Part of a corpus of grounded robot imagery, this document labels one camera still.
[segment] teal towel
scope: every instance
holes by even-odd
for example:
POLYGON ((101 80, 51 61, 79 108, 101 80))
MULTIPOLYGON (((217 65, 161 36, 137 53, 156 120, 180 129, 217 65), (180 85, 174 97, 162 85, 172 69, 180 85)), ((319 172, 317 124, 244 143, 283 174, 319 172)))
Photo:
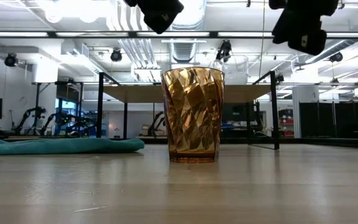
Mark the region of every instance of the teal towel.
POLYGON ((140 139, 113 141, 99 138, 38 139, 6 142, 0 140, 0 155, 128 153, 144 148, 140 139))

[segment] ceiling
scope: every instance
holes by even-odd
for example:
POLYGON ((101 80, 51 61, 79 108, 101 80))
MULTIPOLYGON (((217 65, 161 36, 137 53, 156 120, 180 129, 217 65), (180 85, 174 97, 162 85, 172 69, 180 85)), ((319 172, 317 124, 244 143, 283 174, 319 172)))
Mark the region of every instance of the ceiling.
MULTIPOLYGON (((111 14, 109 1, 93 1, 93 7, 85 9, 88 13, 96 13, 99 16, 92 23, 83 22, 74 14, 63 17, 57 23, 51 23, 45 18, 45 8, 40 7, 45 1, 47 0, 0 0, 0 30, 109 30, 106 25, 106 17, 111 14)), ((358 31, 358 0, 344 0, 344 2, 346 3, 344 9, 338 9, 332 17, 322 18, 323 29, 333 32, 358 31)), ((246 7, 245 0, 207 0, 202 30, 269 31, 274 28, 280 14, 280 10, 269 9, 268 4, 263 4, 263 0, 252 0, 250 7, 246 7)), ((151 44, 156 61, 164 72, 171 68, 172 60, 169 44, 162 43, 162 40, 164 39, 152 39, 151 44)), ((294 66, 294 63, 301 62, 300 60, 303 57, 307 57, 301 52, 290 49, 286 44, 275 45, 271 40, 232 39, 230 41, 234 55, 248 57, 248 82, 258 79, 278 65, 281 65, 278 69, 286 78, 286 82, 290 82, 292 74, 298 72, 297 69, 299 69, 299 67, 294 66)), ((63 40, 50 39, 0 39, 0 47, 38 47, 53 55, 60 60, 61 64, 65 65, 59 70, 60 76, 73 77, 78 81, 95 82, 96 76, 83 63, 68 60, 67 55, 63 50, 60 50, 62 42, 63 40)), ((210 67, 221 42, 221 39, 205 39, 204 43, 198 44, 196 57, 192 62, 199 66, 210 67)), ((89 47, 89 57, 92 61, 109 72, 116 80, 122 82, 135 81, 129 74, 132 62, 124 50, 121 50, 122 60, 120 62, 112 62, 110 59, 112 50, 121 47, 117 39, 75 39, 73 43, 78 47, 83 44, 89 47)), ((340 80, 341 82, 358 82, 358 73, 346 77, 346 74, 358 71, 358 42, 341 50, 341 53, 344 56, 342 62, 331 63, 322 60, 303 68, 310 73, 318 71, 320 82, 329 82, 333 77, 341 76, 345 77, 345 79, 340 80)), ((239 82, 236 77, 232 78, 232 81, 234 83, 239 82)))

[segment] exposed ceiling pipe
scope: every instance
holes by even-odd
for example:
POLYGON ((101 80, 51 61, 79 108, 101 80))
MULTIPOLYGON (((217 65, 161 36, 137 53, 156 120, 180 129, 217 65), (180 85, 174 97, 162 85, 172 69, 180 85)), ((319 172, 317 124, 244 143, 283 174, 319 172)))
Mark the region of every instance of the exposed ceiling pipe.
MULTIPOLYGON (((352 30, 358 31, 358 25, 355 26, 352 30)), ((356 43, 358 43, 358 40, 333 40, 330 43, 328 43, 328 46, 321 54, 315 57, 311 57, 311 56, 307 57, 305 63, 311 64, 311 63, 319 62, 320 60, 326 59, 356 43)))
MULTIPOLYGON (((127 4, 120 0, 120 7, 121 7, 121 25, 124 30, 130 30, 127 22, 127 4)), ((133 39, 124 40, 128 44, 128 49, 131 51, 131 54, 136 60, 136 65, 138 68, 146 67, 146 63, 143 60, 143 56, 139 51, 139 48, 134 43, 133 39)))
MULTIPOLYGON (((206 0, 180 0, 185 9, 173 21, 172 30, 200 30, 203 27, 206 0)), ((178 63, 189 63, 196 54, 198 44, 171 43, 172 58, 178 63)))
MULTIPOLYGON (((137 25, 136 9, 137 9, 136 7, 131 8, 130 23, 131 23, 132 29, 139 30, 139 26, 137 25)), ((135 49, 136 53, 138 54, 139 60, 142 63, 142 66, 144 68, 146 68, 147 65, 146 65, 145 59, 143 58, 142 52, 140 51, 140 49, 138 47, 138 44, 140 45, 140 47, 142 47, 141 43, 143 43, 143 40, 142 39, 140 39, 140 40, 139 39, 138 40, 131 39, 130 43, 132 44, 132 48, 135 49)), ((145 57, 148 58, 148 52, 145 50, 143 50, 143 51, 144 51, 145 57)))
MULTIPOLYGON (((119 15, 118 2, 117 2, 117 0, 110 0, 110 4, 111 4, 111 8, 112 8, 112 13, 111 13, 111 16, 109 16, 106 19, 106 25, 110 30, 121 31, 121 30, 123 30, 123 28, 121 27, 121 24, 118 19, 118 15, 119 15)), ((129 60, 131 60, 132 63, 136 64, 137 67, 141 67, 142 64, 141 64, 140 60, 138 60, 136 58, 131 45, 128 43, 128 40, 119 39, 118 43, 124 49, 125 53, 128 55, 129 60)))
MULTIPOLYGON (((144 23, 144 14, 140 13, 140 29, 141 30, 148 30, 146 23, 144 23)), ((154 51, 152 46, 152 41, 150 39, 142 39, 140 42, 140 46, 143 49, 144 54, 146 54, 147 60, 150 62, 150 65, 154 68, 157 68, 157 62, 155 61, 154 51)))

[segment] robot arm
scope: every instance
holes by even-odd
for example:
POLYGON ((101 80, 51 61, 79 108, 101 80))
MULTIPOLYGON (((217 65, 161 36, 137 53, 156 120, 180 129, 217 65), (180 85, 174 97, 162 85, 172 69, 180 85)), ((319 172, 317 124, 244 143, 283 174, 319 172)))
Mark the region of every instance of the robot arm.
POLYGON ((15 130, 14 130, 15 134, 20 134, 20 132, 22 131, 22 128, 23 128, 23 125, 24 125, 25 121, 27 120, 27 118, 29 118, 31 112, 33 112, 33 111, 35 111, 36 116, 40 116, 41 114, 47 112, 47 110, 45 108, 40 107, 40 106, 36 107, 36 108, 31 108, 31 109, 28 109, 27 111, 25 111, 24 114, 23 114, 23 118, 22 118, 20 124, 17 125, 15 130))
POLYGON ((48 117, 48 120, 47 122, 45 123, 45 125, 42 127, 41 129, 41 136, 44 136, 45 135, 45 131, 47 130, 48 128, 48 125, 49 123, 54 119, 54 117, 57 115, 57 114, 60 114, 60 113, 54 113, 54 114, 51 114, 49 117, 48 117))
POLYGON ((155 115, 155 118, 153 120, 153 123, 152 125, 150 125, 149 129, 147 130, 147 135, 148 136, 152 136, 154 134, 154 131, 155 131, 155 122, 157 122, 158 118, 163 114, 163 112, 159 112, 155 115))

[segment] light wood surface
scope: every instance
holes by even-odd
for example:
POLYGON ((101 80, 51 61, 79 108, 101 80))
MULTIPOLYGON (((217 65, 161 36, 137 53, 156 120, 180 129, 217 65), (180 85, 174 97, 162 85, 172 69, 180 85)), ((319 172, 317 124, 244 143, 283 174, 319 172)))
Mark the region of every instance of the light wood surface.
MULTIPOLYGON (((159 86, 105 86, 104 92, 124 103, 163 103, 159 86)), ((226 85, 225 103, 247 103, 270 92, 268 85, 226 85)))
POLYGON ((213 164, 135 154, 0 156, 0 224, 357 223, 358 149, 223 145, 213 164))

